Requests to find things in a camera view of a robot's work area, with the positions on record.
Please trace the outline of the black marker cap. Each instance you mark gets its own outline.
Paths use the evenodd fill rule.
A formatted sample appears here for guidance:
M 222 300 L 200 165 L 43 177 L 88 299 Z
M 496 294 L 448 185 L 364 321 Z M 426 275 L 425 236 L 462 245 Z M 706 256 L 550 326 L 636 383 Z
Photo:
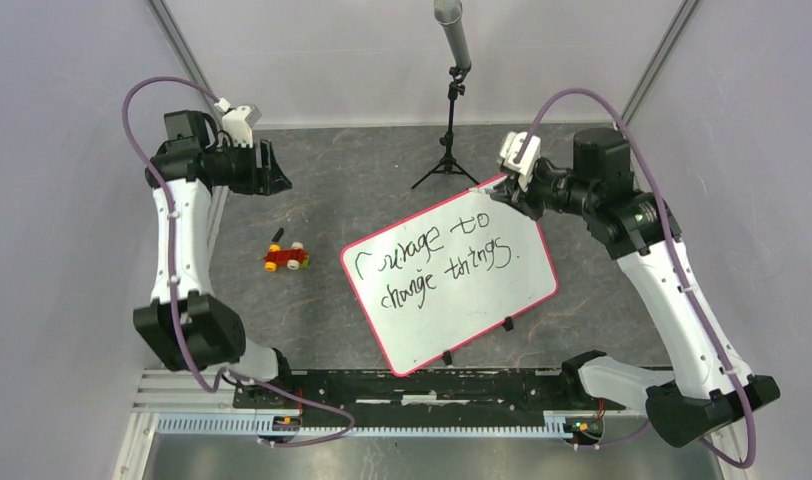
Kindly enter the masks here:
M 285 229 L 284 229 L 283 227 L 280 227 L 280 228 L 279 228 L 279 229 L 276 231 L 276 233 L 274 234 L 274 236 L 272 237 L 272 242 L 273 242 L 273 243 L 278 244 L 278 243 L 279 243 L 279 241 L 281 240 L 281 238 L 283 237 L 284 232 L 285 232 Z

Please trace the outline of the pink framed whiteboard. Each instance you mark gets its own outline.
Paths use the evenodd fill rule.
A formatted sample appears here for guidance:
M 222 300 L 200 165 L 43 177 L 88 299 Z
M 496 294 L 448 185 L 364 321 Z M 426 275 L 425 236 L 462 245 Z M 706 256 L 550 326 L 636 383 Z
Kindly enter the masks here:
M 345 246 L 340 262 L 397 377 L 559 290 L 538 223 L 468 190 Z

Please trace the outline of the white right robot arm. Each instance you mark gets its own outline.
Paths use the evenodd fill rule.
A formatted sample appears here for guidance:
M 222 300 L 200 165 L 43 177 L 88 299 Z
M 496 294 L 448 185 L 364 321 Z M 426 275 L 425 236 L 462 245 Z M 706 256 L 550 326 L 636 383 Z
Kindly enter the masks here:
M 642 412 L 669 445 L 683 447 L 781 396 L 733 347 L 691 269 L 680 227 L 667 204 L 639 189 L 630 142 L 595 127 L 572 139 L 572 164 L 555 166 L 537 137 L 505 136 L 498 164 L 503 180 L 491 198 L 529 217 L 555 211 L 580 217 L 630 280 L 666 348 L 670 372 L 625 364 L 599 350 L 562 364 L 559 392 L 573 408 L 595 399 Z

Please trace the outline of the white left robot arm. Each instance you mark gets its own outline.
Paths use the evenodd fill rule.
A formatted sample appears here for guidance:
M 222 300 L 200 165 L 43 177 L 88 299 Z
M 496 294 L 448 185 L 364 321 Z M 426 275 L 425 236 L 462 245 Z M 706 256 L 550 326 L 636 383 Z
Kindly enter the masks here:
M 258 108 L 221 112 L 219 121 L 192 110 L 164 117 L 168 138 L 145 169 L 159 223 L 157 272 L 150 302 L 134 311 L 133 324 L 167 370 L 226 365 L 247 380 L 258 379 L 260 397 L 284 407 L 296 394 L 288 360 L 249 340 L 240 316 L 215 297 L 208 227 L 215 188 L 269 196 L 292 183 L 271 143 L 253 138 Z

